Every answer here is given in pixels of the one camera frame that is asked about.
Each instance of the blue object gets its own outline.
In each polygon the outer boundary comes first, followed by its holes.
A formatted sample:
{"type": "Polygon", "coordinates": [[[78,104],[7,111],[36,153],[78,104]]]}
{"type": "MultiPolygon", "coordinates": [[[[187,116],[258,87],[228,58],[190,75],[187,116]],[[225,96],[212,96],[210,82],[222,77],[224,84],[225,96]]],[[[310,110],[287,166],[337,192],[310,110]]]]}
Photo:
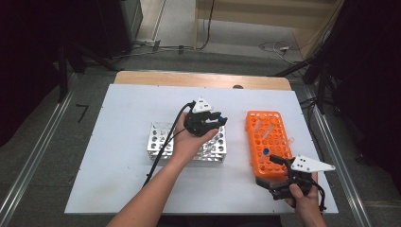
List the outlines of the blue object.
{"type": "Polygon", "coordinates": [[[263,149],[263,155],[268,155],[270,150],[268,148],[263,149]]]}

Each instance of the orange test tube rack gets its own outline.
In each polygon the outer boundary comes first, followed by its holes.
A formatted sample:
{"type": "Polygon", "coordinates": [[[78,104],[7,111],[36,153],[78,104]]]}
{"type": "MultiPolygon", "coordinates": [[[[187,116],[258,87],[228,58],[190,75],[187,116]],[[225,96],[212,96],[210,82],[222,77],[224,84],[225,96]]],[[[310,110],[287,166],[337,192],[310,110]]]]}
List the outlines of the orange test tube rack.
{"type": "Polygon", "coordinates": [[[284,179],[286,168],[270,161],[271,154],[292,158],[280,113],[249,111],[245,129],[248,133],[254,175],[270,180],[284,179]]]}

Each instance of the hole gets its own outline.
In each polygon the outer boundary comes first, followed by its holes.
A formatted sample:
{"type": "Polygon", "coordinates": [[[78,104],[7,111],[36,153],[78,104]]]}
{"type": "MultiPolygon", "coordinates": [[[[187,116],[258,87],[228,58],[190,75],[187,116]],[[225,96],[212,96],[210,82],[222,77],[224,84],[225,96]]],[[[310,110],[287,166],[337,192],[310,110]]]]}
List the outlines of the hole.
{"type": "Polygon", "coordinates": [[[234,85],[234,87],[233,88],[236,88],[236,89],[243,89],[244,87],[242,87],[241,85],[239,85],[239,84],[236,84],[236,85],[234,85]]]}

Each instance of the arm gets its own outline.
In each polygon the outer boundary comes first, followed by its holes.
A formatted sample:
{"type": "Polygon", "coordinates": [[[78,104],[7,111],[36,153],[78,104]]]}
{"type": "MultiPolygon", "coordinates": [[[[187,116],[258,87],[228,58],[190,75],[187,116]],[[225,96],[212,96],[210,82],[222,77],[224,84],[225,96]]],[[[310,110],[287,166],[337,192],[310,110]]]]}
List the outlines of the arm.
{"type": "MultiPolygon", "coordinates": [[[[312,173],[312,179],[317,182],[318,173],[312,173]]],[[[305,227],[325,227],[326,224],[319,210],[318,188],[313,185],[307,196],[304,196],[301,188],[295,183],[289,186],[289,190],[296,202],[294,199],[286,199],[286,202],[291,207],[295,206],[295,214],[298,220],[301,221],[305,227]]]]}
{"type": "MultiPolygon", "coordinates": [[[[175,132],[183,129],[183,113],[175,132]]],[[[182,131],[174,138],[174,152],[169,162],[143,187],[108,224],[113,226],[156,226],[168,196],[183,168],[196,155],[201,145],[211,140],[218,130],[196,137],[182,131]]]]}

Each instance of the test tube rack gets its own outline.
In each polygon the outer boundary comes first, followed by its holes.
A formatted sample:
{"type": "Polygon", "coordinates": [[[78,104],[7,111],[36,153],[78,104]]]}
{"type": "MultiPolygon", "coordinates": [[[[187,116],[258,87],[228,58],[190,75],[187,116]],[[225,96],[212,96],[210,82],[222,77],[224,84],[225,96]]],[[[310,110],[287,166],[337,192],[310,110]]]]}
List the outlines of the test tube rack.
{"type": "Polygon", "coordinates": [[[248,133],[254,175],[272,180],[285,178],[286,167],[270,161],[271,154],[283,158],[292,158],[286,129],[280,113],[249,111],[245,128],[248,133]]]}
{"type": "MultiPolygon", "coordinates": [[[[166,137],[172,127],[171,123],[152,122],[148,139],[148,155],[151,160],[156,159],[160,148],[166,141],[166,137]]],[[[218,134],[213,139],[204,143],[193,160],[205,162],[224,162],[227,154],[227,142],[224,126],[218,129],[218,134]]],[[[162,159],[170,159],[173,154],[174,139],[171,140],[161,156],[162,159]]]]}

